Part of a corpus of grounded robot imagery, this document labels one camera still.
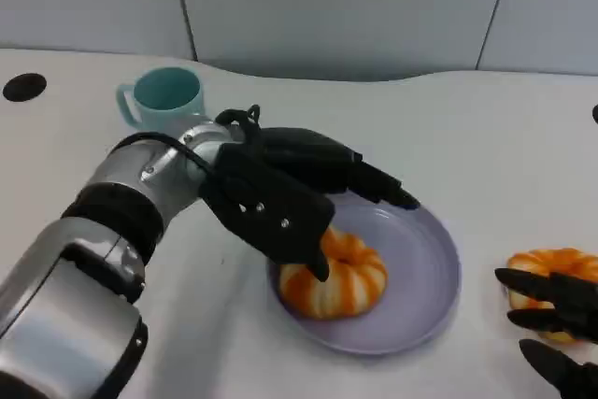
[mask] light blue mug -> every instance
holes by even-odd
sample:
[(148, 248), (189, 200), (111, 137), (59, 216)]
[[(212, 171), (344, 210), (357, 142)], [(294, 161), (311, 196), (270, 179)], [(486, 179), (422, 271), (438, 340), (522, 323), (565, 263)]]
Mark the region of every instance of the light blue mug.
[[(127, 93), (139, 119), (129, 108)], [(144, 131), (163, 131), (187, 116), (206, 113), (200, 79), (182, 67), (154, 69), (133, 85), (122, 84), (116, 91), (116, 100), (124, 121)]]

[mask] black circular hole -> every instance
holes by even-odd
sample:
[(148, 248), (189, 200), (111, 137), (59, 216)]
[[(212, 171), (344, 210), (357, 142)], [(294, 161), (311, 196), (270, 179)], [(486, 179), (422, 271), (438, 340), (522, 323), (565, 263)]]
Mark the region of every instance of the black circular hole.
[(9, 102), (26, 102), (40, 95), (48, 86), (46, 79), (39, 74), (21, 74), (9, 81), (2, 94)]

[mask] table surface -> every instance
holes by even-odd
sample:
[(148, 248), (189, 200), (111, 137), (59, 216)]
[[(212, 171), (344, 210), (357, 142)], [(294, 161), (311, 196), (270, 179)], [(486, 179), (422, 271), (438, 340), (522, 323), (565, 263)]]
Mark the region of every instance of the table surface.
[[(267, 292), (263, 256), (201, 203), (180, 214), (138, 303), (146, 356), (123, 398), (557, 398), (523, 360), (492, 270), (515, 251), (597, 251), (598, 78), (453, 72), (383, 83), (253, 78), (169, 58), (0, 50), (0, 86), (48, 79), (0, 101), (0, 278), (133, 130), (115, 87), (164, 65), (193, 68), (210, 114), (263, 107), (264, 126), (329, 135), (395, 175), (446, 225), (463, 262), (454, 322), (400, 356), (355, 358), (311, 342)], [(580, 345), (568, 352), (598, 360)]]

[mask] bagel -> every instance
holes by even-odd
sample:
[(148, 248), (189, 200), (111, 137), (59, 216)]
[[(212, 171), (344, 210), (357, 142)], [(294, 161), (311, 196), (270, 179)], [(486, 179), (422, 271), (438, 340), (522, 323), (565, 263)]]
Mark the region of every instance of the bagel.
[[(528, 271), (547, 277), (550, 273), (582, 278), (598, 282), (598, 257), (584, 253), (575, 248), (534, 249), (529, 252), (515, 254), (506, 263), (508, 268)], [(508, 300), (513, 309), (520, 308), (554, 308), (546, 301), (536, 301), (521, 293), (509, 291)], [(575, 339), (566, 332), (542, 332), (544, 338), (560, 343), (572, 343)]]
[(356, 235), (330, 226), (320, 241), (330, 276), (319, 282), (304, 265), (280, 269), (279, 290), (283, 301), (316, 320), (352, 317), (370, 310), (384, 289), (388, 274), (375, 249)]

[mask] plate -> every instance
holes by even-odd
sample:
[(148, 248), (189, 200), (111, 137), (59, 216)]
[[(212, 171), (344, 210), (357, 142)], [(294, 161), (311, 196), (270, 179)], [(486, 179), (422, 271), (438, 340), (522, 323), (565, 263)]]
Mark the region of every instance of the plate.
[(331, 196), (333, 225), (378, 251), (388, 271), (386, 291), (371, 311), (318, 321), (287, 307), (278, 294), (279, 268), (267, 266), (270, 287), (290, 318), (333, 349), (382, 355), (412, 349), (446, 329), (461, 288), (461, 264), (448, 231), (424, 206), (415, 211), (374, 205), (349, 194)]

